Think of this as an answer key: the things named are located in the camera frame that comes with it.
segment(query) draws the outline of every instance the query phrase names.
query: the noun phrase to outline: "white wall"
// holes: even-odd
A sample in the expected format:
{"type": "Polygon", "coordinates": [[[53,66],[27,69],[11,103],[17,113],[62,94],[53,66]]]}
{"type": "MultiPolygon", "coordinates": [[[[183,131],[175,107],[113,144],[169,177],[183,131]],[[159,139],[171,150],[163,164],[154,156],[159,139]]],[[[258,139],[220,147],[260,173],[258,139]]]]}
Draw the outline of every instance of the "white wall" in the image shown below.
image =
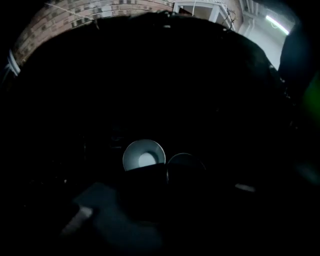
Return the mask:
{"type": "Polygon", "coordinates": [[[248,25],[247,22],[243,23],[239,33],[260,46],[271,64],[278,69],[282,48],[286,38],[283,35],[283,32],[279,29],[272,28],[267,21],[263,21],[263,23],[255,21],[252,30],[250,28],[247,30],[248,25]]]}

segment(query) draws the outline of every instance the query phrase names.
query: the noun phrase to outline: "dark fabric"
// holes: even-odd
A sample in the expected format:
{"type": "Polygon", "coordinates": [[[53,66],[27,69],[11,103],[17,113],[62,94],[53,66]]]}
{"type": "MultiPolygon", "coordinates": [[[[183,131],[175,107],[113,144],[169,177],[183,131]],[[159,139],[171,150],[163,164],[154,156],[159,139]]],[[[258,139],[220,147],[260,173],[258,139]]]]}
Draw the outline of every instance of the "dark fabric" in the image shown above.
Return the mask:
{"type": "MultiPolygon", "coordinates": [[[[21,184],[30,172],[51,180],[48,174],[59,170],[71,180],[76,177],[74,184],[103,181],[117,187],[126,145],[153,139],[168,159],[180,152],[201,159],[206,185],[190,189],[202,192],[201,202],[215,200],[216,211],[203,203],[196,210],[176,212],[169,221],[176,225],[168,243],[176,250],[185,243],[194,249],[210,245],[209,236],[199,229],[208,226],[222,232],[217,243],[227,245],[235,224],[242,223],[242,217],[243,223],[250,222],[253,216],[251,208],[248,214],[235,210],[234,204],[242,205],[233,197],[236,183],[259,188],[260,214],[272,200],[283,199],[277,192],[285,190],[292,162],[292,102],[285,84],[255,43],[206,20],[164,12],[103,19],[97,25],[76,28],[41,45],[2,101],[7,113],[3,156],[6,173],[17,177],[14,197],[28,195],[28,185],[21,184]],[[116,153],[111,147],[115,131],[125,134],[116,153]],[[184,225],[187,220],[190,226],[184,225]],[[226,225],[215,227],[216,221],[226,225]]],[[[77,189],[75,185],[57,194],[50,187],[40,199],[30,199],[43,205],[52,204],[48,198],[55,204],[68,202],[77,189]]],[[[267,223],[285,222],[285,216],[268,212],[267,223]]],[[[267,223],[260,222],[260,227],[267,223]]]]}

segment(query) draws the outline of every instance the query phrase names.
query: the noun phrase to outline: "white window frame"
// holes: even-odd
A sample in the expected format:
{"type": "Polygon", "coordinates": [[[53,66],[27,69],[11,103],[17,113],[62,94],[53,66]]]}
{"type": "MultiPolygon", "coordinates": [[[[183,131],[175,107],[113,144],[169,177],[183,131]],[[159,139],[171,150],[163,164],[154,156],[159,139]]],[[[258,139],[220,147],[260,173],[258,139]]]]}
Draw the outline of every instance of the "white window frame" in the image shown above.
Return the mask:
{"type": "MultiPolygon", "coordinates": [[[[183,6],[196,6],[196,7],[207,7],[207,8],[211,8],[211,14],[209,17],[209,21],[211,22],[216,22],[218,15],[221,14],[221,16],[225,19],[226,24],[228,25],[228,27],[230,27],[230,23],[231,23],[231,18],[230,16],[228,16],[227,13],[227,5],[223,4],[223,3],[219,3],[219,2],[215,2],[214,0],[175,0],[174,1],[174,6],[173,6],[173,11],[176,13],[179,13],[179,9],[180,7],[183,6]]],[[[232,24],[231,29],[233,31],[235,30],[235,26],[232,24]]]]}

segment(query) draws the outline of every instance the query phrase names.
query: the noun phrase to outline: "brick wall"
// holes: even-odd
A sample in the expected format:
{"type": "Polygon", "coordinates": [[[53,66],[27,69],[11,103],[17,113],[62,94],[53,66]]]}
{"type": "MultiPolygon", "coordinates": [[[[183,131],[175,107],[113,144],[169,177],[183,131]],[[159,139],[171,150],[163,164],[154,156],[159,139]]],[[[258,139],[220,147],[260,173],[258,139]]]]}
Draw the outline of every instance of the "brick wall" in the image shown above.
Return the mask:
{"type": "Polygon", "coordinates": [[[97,19],[173,10],[173,0],[54,0],[48,3],[85,17],[45,4],[32,18],[13,47],[12,52],[19,66],[22,66],[32,52],[45,41],[90,22],[86,17],[97,19]]]}

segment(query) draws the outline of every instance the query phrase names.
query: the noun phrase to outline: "cup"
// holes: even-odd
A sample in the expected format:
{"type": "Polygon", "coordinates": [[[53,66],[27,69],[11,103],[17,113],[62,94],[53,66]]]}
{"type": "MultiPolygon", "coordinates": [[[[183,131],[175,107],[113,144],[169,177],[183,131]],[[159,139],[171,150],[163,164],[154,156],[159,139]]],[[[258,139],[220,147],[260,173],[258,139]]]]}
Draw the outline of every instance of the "cup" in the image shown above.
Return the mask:
{"type": "Polygon", "coordinates": [[[206,170],[204,164],[195,156],[189,153],[179,153],[171,157],[168,162],[168,169],[166,172],[166,180],[169,182],[170,172],[178,173],[185,172],[185,170],[193,171],[193,170],[206,170]]]}
{"type": "Polygon", "coordinates": [[[151,139],[140,139],[132,142],[126,148],[122,157],[125,171],[165,163],[166,155],[163,148],[151,139]]]}

